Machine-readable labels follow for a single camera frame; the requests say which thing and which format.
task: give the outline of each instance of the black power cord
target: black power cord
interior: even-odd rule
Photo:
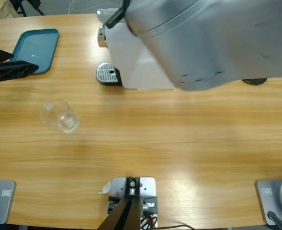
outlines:
[[[268,218],[270,218],[274,223],[282,230],[282,220],[279,219],[276,214],[272,211],[267,213]]]
[[[195,230],[193,227],[187,224],[155,228],[157,217],[154,216],[145,217],[141,220],[141,223],[143,223],[145,220],[146,220],[145,224],[141,225],[142,230],[176,229],[176,228],[184,228],[184,227],[190,230]]]

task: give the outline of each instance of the glass cup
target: glass cup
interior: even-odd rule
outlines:
[[[78,114],[69,107],[66,101],[61,99],[44,104],[40,114],[44,123],[65,133],[71,133],[79,126]]]

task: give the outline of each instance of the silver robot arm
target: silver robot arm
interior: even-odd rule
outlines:
[[[282,77],[282,0],[132,0],[125,19],[183,90]]]

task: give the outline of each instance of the white cable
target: white cable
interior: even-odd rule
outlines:
[[[71,10],[74,11],[74,12],[77,12],[77,13],[81,13],[81,12],[86,12],[86,11],[89,11],[89,10],[91,10],[91,9],[93,9],[93,8],[97,8],[97,7],[99,7],[99,6],[105,4],[105,3],[101,3],[101,4],[98,4],[98,5],[96,5],[96,6],[92,6],[92,7],[83,9],[83,10],[81,10],[81,11],[80,11],[80,10],[75,10],[75,9],[74,9],[74,6],[75,6],[77,3],[81,2],[81,1],[85,1],[85,0],[73,0],[73,1],[71,2],[71,4],[69,5],[68,14],[70,14]]]
[[[70,5],[69,5],[69,8],[68,8],[68,14],[70,14],[70,10],[72,9],[72,5],[75,3],[76,0],[73,0]]]

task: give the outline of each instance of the wood grain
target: wood grain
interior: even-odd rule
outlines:
[[[48,73],[0,82],[0,179],[17,183],[9,223],[97,228],[108,180],[153,176],[160,226],[263,224],[255,182],[282,178],[282,79],[204,92],[102,86],[99,25],[90,14],[0,20],[8,52],[24,31],[60,32]],[[74,134],[41,123],[53,98],[79,114]]]

